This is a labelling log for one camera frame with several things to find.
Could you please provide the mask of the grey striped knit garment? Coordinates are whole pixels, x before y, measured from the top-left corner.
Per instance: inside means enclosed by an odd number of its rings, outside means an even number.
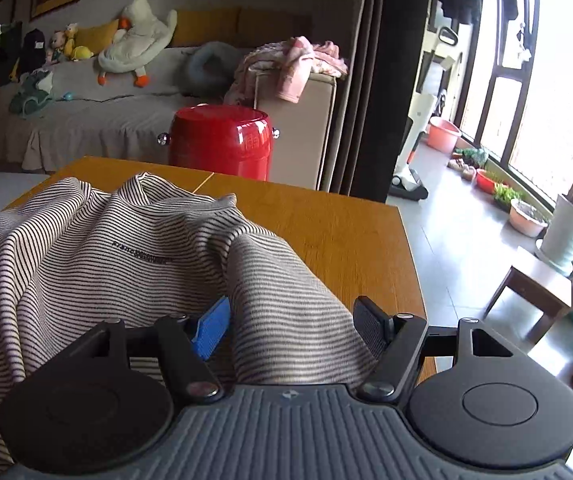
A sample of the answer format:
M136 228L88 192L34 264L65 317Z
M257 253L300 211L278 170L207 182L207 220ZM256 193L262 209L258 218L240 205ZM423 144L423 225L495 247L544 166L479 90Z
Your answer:
M226 382L359 384L375 360L351 312L236 197L137 174L105 193L67 178L0 212L0 402L96 324L149 326L230 301L212 358ZM11 457L0 437L0 474Z

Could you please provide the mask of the pink clothes pile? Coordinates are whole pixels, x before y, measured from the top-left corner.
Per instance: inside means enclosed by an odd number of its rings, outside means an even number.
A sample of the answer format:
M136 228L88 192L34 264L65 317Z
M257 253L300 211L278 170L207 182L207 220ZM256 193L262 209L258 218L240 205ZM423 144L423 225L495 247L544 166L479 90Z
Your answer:
M255 74L272 70L278 73L274 95L293 104L300 102L311 73L340 79L349 74L349 66L334 42L312 44L305 36L292 37L264 44L245 55L234 72L224 104L250 106Z

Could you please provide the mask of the small wooden stool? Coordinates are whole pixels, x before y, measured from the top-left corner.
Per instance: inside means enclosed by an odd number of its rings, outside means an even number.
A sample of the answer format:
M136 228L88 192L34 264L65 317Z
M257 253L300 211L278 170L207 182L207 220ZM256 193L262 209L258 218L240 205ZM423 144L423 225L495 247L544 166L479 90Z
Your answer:
M537 344L553 324L572 311L571 280L523 247L515 250L511 266L489 300L482 318L487 318L506 289L541 311L541 318L527 334L532 344Z

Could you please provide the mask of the red plastic basin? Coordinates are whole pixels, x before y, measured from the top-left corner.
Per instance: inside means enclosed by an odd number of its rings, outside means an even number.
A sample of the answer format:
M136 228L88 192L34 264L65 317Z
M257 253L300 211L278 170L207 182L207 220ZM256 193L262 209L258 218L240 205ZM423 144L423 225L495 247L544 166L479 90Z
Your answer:
M505 179L492 171L477 169L475 185L484 193L493 195L497 185L505 184Z

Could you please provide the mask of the pink metal bowl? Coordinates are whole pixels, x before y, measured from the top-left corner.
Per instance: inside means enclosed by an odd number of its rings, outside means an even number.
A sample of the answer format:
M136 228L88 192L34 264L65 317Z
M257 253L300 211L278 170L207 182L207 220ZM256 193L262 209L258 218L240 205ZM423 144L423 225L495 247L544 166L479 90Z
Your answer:
M514 198L510 203L509 223L529 238L537 238L548 226L546 218L524 200Z

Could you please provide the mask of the red round stool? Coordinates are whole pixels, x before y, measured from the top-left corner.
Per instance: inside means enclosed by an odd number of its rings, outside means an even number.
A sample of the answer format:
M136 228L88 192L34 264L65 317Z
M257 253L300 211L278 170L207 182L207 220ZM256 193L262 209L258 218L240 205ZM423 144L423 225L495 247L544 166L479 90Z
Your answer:
M169 165L267 181L278 136L261 110L200 104L177 110L157 142L166 148Z

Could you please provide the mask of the pink basin far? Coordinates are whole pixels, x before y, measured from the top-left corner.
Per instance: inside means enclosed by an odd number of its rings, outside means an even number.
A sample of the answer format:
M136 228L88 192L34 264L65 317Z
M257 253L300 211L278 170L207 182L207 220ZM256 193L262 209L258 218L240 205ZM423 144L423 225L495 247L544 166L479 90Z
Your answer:
M451 154L461 136L460 129L442 117L433 116L429 121L427 144L444 154Z

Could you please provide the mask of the beige cabinet box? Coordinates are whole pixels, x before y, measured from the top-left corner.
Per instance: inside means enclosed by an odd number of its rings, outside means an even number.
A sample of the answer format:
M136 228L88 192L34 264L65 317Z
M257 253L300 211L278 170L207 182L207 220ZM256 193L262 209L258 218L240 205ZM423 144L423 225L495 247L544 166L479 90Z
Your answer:
M277 70L255 75L254 107L265 112L274 139L269 181L318 190L337 93L335 79L312 73L296 104L276 96Z

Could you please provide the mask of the white ribbed plant pot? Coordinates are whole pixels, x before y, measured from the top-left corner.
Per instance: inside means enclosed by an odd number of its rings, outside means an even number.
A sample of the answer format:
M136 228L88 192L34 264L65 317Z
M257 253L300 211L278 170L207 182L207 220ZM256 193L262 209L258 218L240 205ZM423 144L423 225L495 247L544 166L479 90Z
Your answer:
M535 255L560 274L573 272L573 204L559 194L555 211L542 240L537 240Z

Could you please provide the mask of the grey covered sofa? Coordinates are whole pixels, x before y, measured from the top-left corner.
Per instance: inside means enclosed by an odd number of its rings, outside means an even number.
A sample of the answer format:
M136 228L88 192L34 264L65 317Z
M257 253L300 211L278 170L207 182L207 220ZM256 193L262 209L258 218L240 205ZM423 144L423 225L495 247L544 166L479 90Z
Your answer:
M168 131L180 108L221 98L188 96L180 70L198 48L166 48L146 67L150 81L134 85L130 73L98 84L93 60L52 66L52 99L28 116L10 111L18 84L0 87L0 164L55 172L82 156L164 164L157 136Z

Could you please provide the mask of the grey neck pillow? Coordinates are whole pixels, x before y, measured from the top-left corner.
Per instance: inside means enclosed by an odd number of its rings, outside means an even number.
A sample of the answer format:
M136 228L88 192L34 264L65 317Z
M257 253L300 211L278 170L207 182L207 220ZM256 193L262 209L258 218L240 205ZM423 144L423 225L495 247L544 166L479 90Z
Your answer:
M222 98L246 51L221 41L209 41L191 53L180 70L180 88L188 96Z

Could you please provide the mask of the white goose plush toy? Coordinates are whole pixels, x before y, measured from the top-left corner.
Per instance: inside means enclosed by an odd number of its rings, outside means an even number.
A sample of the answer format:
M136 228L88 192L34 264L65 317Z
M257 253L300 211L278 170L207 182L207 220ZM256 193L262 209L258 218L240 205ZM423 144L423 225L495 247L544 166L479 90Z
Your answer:
M134 85L149 84L145 67L172 41L178 14L170 10L165 21L153 13L148 0L132 0L118 20L111 44L98 54L98 84L104 86L108 74L134 73Z

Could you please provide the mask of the yellow cushion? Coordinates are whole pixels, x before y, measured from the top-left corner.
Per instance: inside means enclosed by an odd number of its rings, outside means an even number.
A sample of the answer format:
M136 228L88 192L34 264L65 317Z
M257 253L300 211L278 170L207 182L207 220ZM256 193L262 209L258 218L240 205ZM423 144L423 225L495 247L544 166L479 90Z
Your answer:
M96 27L80 28L75 34L75 44L97 55L112 43L118 24L119 20L113 20Z

